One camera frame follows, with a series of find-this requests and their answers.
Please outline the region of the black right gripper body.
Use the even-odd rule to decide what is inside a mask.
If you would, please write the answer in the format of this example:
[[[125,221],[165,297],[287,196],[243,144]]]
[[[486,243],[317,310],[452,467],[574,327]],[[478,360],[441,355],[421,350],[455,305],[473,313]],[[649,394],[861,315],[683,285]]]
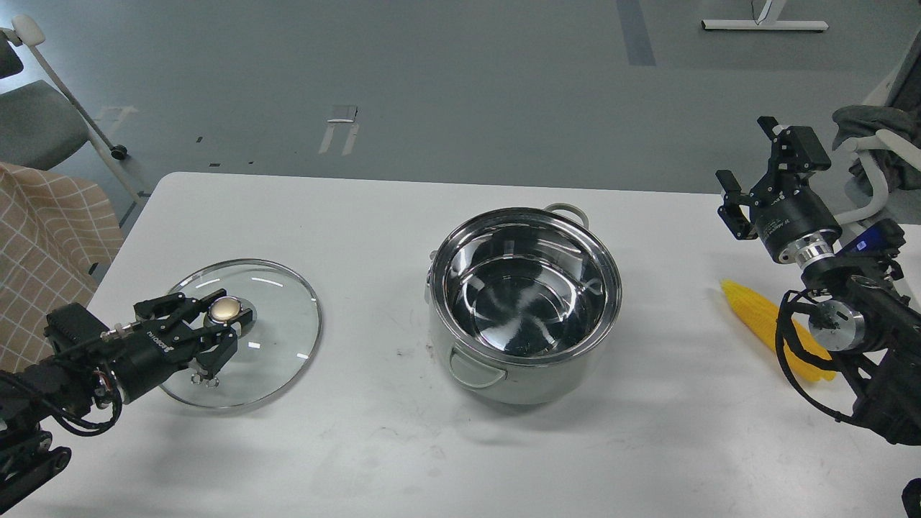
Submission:
[[[751,197],[751,223],[775,263],[791,263],[783,259],[787,246],[805,236],[819,234],[831,245],[841,237],[842,227],[831,211],[796,174],[767,173]]]

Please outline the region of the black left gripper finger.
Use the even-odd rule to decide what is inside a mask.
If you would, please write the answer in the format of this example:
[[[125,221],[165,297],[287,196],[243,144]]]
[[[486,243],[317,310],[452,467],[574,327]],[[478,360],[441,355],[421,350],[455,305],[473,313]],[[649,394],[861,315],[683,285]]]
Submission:
[[[239,332],[230,325],[202,327],[193,333],[189,367],[203,379],[214,379],[237,352]]]
[[[254,325],[254,306],[246,299],[226,291],[214,291],[204,297],[187,297],[182,292],[135,303],[139,321],[174,319],[191,324],[201,320],[204,327],[239,327],[249,332]]]

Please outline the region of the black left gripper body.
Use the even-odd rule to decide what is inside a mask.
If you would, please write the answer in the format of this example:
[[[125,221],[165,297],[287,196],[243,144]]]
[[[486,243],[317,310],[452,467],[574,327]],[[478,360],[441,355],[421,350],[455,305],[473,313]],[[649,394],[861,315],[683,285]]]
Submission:
[[[108,331],[108,372],[122,402],[138,400],[174,373],[188,368],[203,350],[203,338],[186,324],[164,331],[159,324],[133,322]]]

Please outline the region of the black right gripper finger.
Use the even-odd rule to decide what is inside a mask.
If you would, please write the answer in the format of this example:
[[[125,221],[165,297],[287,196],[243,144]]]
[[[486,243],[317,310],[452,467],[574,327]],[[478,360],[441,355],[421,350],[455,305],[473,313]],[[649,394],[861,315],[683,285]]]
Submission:
[[[809,186],[809,178],[831,168],[832,161],[811,127],[784,127],[773,116],[757,124],[771,141],[766,174],[757,182],[759,196],[792,196]]]
[[[718,216],[736,240],[756,239],[756,229],[742,210],[744,206],[751,206],[750,194],[741,190],[732,171],[717,170],[716,178],[723,190],[723,203],[717,209]]]

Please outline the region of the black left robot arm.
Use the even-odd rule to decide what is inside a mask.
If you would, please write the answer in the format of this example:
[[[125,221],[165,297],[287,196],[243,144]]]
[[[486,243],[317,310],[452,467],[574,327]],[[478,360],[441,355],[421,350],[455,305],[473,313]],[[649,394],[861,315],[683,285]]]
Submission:
[[[69,448],[53,448],[44,419],[93,437],[117,423],[125,404],[187,368],[194,383],[217,386],[218,373],[256,321],[253,306],[224,289],[201,299],[171,293],[134,310],[134,322],[108,328],[79,303],[56,309],[44,329],[53,354],[20,373],[3,371],[3,512],[71,460]]]

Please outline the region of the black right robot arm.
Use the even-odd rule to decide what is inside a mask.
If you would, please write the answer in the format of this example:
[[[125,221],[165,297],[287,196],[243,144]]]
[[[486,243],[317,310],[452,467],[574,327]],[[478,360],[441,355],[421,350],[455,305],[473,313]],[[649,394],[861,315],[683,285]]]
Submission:
[[[920,442],[919,314],[898,292],[897,256],[904,230],[881,219],[889,198],[884,172],[873,151],[894,153],[914,167],[919,150],[888,129],[845,139],[871,181],[869,203],[839,215],[809,186],[831,160],[810,127],[782,125],[761,116],[771,141],[766,174],[749,191],[728,170],[719,170],[723,190],[718,215],[738,240],[759,239],[775,263],[796,263],[802,291],[782,299],[774,331],[781,370],[791,386],[835,421],[875,432],[892,445]],[[845,415],[812,398],[795,379],[786,351],[816,368],[842,373],[855,394]]]

